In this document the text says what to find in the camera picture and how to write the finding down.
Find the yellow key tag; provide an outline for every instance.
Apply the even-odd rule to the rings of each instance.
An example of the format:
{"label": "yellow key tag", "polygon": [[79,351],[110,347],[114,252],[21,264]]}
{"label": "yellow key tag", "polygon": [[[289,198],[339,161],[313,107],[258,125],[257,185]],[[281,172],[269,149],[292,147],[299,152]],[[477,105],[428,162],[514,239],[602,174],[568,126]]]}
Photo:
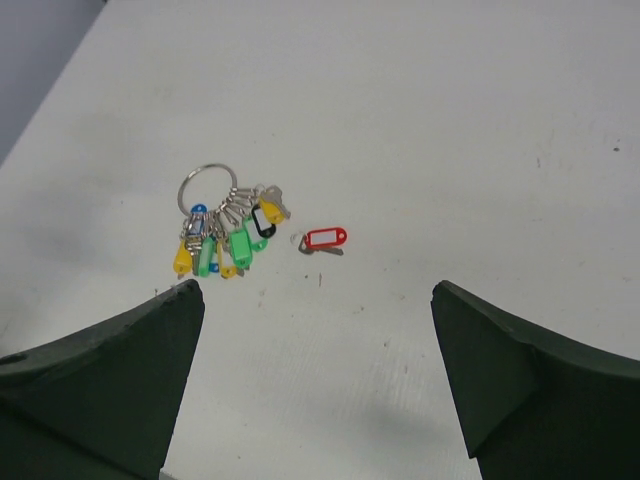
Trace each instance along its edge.
{"label": "yellow key tag", "polygon": [[186,275],[193,268],[193,260],[191,254],[184,247],[184,240],[180,242],[180,248],[176,253],[176,258],[173,260],[173,271],[178,275]]}
{"label": "yellow key tag", "polygon": [[222,242],[217,242],[218,268],[222,278],[231,278],[238,273],[238,268],[233,264],[231,254],[222,248]]}
{"label": "yellow key tag", "polygon": [[260,208],[262,209],[264,216],[267,217],[267,220],[269,220],[274,225],[282,223],[282,221],[285,219],[285,216],[275,204],[271,202],[265,202],[262,198],[260,198],[258,201],[260,202]]}

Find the silver key ring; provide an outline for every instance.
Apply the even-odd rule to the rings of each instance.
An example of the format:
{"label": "silver key ring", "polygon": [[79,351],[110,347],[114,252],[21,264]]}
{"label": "silver key ring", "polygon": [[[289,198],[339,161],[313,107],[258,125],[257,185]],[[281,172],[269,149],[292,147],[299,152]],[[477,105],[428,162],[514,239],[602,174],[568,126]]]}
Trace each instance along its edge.
{"label": "silver key ring", "polygon": [[[191,215],[191,212],[184,206],[184,200],[182,198],[182,197],[184,197],[184,191],[186,190],[187,185],[189,184],[189,182],[191,181],[191,179],[193,177],[195,177],[200,172],[202,172],[204,170],[207,170],[208,168],[221,168],[222,170],[226,170],[226,172],[231,176],[231,190],[230,191],[234,191],[234,190],[238,189],[238,178],[236,177],[235,172],[233,170],[231,170],[229,167],[227,167],[225,164],[223,164],[223,163],[209,163],[207,165],[202,165],[201,167],[196,168],[189,175],[187,175],[187,178],[185,178],[183,180],[182,185],[180,185],[180,188],[178,189],[178,208],[187,217],[189,215]],[[220,207],[218,207],[218,209],[222,208],[224,206],[224,204],[225,204],[225,202],[223,201],[222,204],[220,205]]]}

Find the white table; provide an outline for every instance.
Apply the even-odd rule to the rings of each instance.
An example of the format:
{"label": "white table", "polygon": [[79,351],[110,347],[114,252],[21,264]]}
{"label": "white table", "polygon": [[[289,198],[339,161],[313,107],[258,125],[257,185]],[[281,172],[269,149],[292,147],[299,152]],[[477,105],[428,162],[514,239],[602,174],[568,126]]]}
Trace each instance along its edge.
{"label": "white table", "polygon": [[[0,169],[2,353],[175,283],[178,185],[224,162],[293,217],[201,281],[167,473],[478,479],[439,280],[640,358],[640,6],[531,3],[111,0]],[[289,241],[333,225],[342,258]]]}

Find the gray floor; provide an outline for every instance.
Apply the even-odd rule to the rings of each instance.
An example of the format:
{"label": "gray floor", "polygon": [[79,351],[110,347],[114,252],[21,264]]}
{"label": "gray floor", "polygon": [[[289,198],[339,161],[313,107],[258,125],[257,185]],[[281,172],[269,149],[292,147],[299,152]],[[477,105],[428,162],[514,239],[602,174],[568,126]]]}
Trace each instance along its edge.
{"label": "gray floor", "polygon": [[0,165],[103,7],[102,0],[0,1]]}

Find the key ring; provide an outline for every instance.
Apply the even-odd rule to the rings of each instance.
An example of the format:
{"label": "key ring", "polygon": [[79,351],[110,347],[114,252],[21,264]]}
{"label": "key ring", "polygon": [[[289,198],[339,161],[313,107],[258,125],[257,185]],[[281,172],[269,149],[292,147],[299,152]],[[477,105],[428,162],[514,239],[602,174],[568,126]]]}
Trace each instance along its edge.
{"label": "key ring", "polygon": [[[184,191],[186,190],[187,185],[189,184],[189,182],[191,181],[191,179],[193,177],[195,177],[200,172],[202,172],[204,170],[207,170],[209,168],[221,168],[222,170],[225,170],[229,174],[229,176],[231,177],[231,190],[230,191],[234,191],[234,190],[238,189],[238,177],[236,177],[235,172],[233,170],[231,170],[229,167],[227,167],[225,164],[223,164],[223,163],[209,163],[207,165],[202,165],[202,166],[196,168],[191,173],[189,173],[189,175],[187,175],[187,177],[182,181],[182,184],[180,185],[180,188],[178,189],[178,208],[187,217],[189,215],[191,215],[191,213],[189,212],[187,207],[185,207],[185,205],[184,205],[184,199],[183,199]],[[223,208],[224,204],[225,204],[225,202],[223,201],[222,204],[220,205],[220,207],[218,207],[218,209]]]}

